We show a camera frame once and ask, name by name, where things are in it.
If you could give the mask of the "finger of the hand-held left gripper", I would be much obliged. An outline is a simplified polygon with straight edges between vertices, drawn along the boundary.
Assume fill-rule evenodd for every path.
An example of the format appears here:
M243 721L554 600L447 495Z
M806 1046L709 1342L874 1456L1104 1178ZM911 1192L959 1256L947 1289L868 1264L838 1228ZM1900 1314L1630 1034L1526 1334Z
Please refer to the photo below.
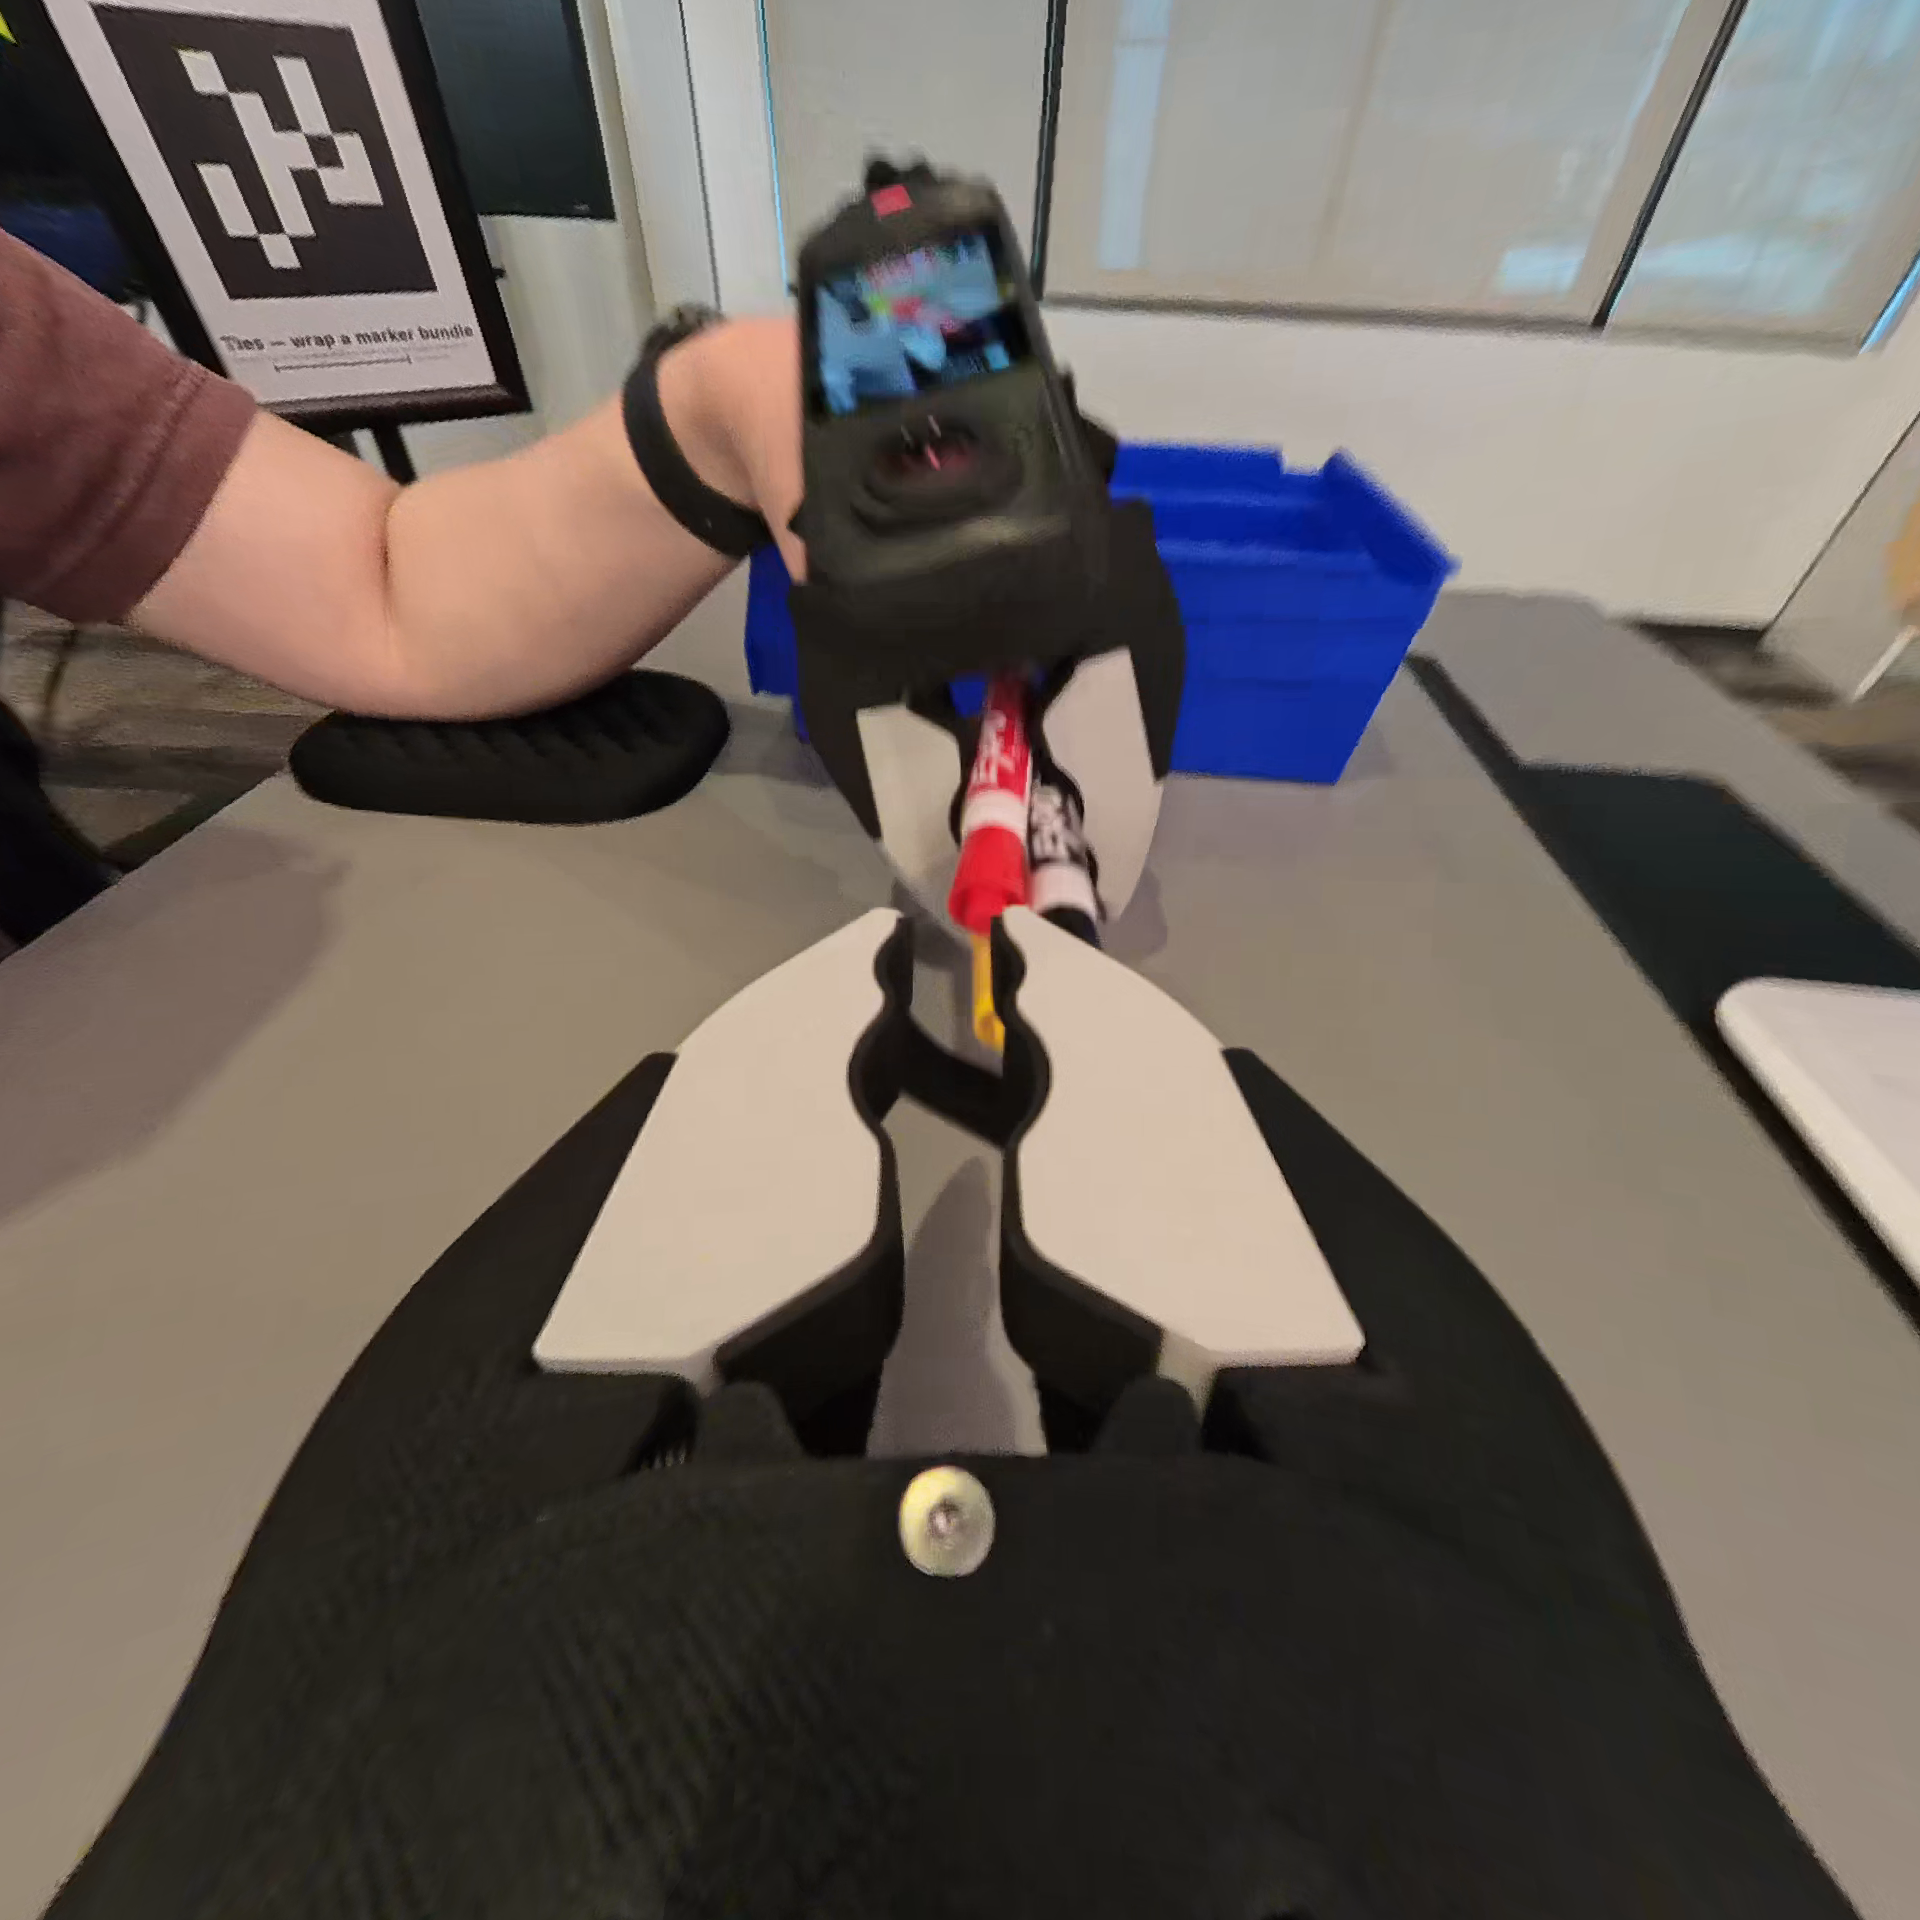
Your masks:
M1040 716L1040 744L1079 794L1098 896L1115 921L1144 873L1164 798L1134 657L1111 649L1079 660Z
M959 858L954 810L965 795L962 742L947 719L908 705L855 714L876 812L876 843L906 889L951 889Z

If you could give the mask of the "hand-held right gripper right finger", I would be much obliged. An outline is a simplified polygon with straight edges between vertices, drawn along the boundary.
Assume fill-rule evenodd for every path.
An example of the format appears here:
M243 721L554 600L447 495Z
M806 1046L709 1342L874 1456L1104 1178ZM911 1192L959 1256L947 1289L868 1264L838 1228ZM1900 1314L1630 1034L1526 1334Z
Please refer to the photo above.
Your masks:
M1000 1318L1038 1382L1354 1363L1360 1320L1224 1048L1162 986L1013 907Z

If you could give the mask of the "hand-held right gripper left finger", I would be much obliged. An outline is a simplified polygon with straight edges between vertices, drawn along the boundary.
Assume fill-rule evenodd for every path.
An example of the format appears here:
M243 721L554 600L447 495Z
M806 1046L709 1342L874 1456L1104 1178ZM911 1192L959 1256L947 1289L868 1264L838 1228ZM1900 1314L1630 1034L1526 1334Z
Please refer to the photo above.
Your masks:
M856 1046L888 1010L876 907L723 1001L666 1073L533 1359L546 1374L712 1388L781 1310L844 1275L882 1226L880 1126Z

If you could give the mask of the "red dry erase marker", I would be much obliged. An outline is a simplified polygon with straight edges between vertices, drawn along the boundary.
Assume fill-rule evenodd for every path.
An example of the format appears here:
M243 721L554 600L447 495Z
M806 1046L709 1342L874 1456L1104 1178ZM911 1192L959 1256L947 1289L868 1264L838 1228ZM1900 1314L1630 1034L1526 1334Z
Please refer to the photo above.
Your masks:
M958 812L958 862L948 891L948 920L968 938L986 940L994 921L1027 904L1028 816L1036 754L1028 726L1027 675L998 675L988 684L979 711L975 748Z

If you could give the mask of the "black dry erase marker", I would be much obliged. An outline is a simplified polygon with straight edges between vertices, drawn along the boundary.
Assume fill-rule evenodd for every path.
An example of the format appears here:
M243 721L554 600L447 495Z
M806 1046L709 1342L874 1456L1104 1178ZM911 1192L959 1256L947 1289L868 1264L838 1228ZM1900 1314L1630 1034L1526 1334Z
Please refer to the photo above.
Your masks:
M1043 767L1027 806L1027 906L1044 924L1102 947L1106 907L1083 802L1068 776Z

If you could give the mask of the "person's left forearm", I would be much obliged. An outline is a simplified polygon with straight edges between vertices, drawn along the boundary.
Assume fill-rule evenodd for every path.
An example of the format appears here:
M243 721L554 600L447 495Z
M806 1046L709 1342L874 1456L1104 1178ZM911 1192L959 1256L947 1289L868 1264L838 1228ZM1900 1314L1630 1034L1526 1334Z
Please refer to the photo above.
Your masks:
M732 567L659 503L614 400L408 487L258 417L124 622L335 711L464 722L610 682Z

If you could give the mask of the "blue plastic bin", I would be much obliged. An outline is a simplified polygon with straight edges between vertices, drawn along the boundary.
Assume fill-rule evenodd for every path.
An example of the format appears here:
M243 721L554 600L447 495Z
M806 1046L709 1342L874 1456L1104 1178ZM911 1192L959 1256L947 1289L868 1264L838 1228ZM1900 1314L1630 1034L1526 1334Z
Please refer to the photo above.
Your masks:
M1118 443L1114 475L1115 497L1150 506L1183 617L1167 774L1335 783L1456 570L1450 551L1347 454L1294 471L1272 448ZM775 548L756 555L748 665L808 742L790 586ZM965 750L986 688L951 688Z

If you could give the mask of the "black wrist watch band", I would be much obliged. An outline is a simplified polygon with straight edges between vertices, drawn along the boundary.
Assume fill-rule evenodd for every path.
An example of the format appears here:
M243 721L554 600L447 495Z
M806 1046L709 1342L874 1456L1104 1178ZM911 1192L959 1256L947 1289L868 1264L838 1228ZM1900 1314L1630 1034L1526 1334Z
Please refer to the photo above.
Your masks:
M766 516L701 481L666 419L659 390L666 356L720 322L723 314L709 304L679 304L667 311L647 331L626 372L619 417L635 467L663 513L710 554L750 560L775 544Z

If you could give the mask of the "large glass window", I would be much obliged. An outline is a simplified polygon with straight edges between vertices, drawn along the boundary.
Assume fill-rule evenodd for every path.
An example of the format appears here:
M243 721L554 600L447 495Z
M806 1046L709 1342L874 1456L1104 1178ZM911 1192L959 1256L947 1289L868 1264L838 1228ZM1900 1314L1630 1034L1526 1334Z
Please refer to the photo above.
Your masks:
M1916 3L770 3L789 255L876 156L1068 304L1860 353L1916 300Z

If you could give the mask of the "black table mat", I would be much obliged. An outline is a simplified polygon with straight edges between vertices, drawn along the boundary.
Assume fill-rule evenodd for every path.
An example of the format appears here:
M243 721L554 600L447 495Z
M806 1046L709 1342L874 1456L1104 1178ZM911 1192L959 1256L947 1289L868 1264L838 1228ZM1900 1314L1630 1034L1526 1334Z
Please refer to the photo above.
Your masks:
M1750 979L1912 992L1917 956L1724 785L1517 756L1436 660L1413 680L1672 1017L1726 1054Z

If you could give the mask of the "white board edge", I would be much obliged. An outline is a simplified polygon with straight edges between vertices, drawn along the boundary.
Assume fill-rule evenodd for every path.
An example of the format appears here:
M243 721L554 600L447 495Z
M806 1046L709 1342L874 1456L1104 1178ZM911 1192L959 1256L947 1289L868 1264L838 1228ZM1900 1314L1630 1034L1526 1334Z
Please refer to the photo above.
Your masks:
M1917 1278L1917 992L1749 979L1719 1035L1908 1280Z

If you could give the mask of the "white leaning panel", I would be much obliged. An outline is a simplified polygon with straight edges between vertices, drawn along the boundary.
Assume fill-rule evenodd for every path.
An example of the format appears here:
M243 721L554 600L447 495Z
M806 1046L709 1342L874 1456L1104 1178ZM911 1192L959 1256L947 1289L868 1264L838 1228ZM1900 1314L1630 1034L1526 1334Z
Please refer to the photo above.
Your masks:
M1917 682L1917 427L1814 558L1762 649L1845 705Z

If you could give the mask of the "framed sign on stand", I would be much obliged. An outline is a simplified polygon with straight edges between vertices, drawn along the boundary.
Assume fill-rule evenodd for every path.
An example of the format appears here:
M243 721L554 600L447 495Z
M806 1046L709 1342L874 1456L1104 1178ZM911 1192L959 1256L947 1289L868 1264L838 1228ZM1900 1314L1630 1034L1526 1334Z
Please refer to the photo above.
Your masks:
M4 4L78 174L20 238L270 415L370 435L533 410L414 4Z

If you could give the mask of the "maroon shirt sleeve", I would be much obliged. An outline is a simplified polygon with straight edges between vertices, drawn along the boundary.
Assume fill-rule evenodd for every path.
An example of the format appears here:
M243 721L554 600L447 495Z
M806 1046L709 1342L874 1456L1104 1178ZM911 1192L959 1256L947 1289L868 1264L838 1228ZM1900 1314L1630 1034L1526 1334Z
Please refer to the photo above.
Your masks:
M2 236L2 594L127 615L183 555L255 400Z

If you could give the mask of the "dark wall screen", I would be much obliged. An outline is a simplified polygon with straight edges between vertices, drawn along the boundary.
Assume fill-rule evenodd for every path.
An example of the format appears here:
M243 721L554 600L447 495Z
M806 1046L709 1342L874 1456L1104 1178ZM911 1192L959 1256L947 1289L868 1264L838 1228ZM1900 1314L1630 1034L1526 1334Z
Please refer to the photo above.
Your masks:
M576 3L418 3L453 144L488 219L614 219Z

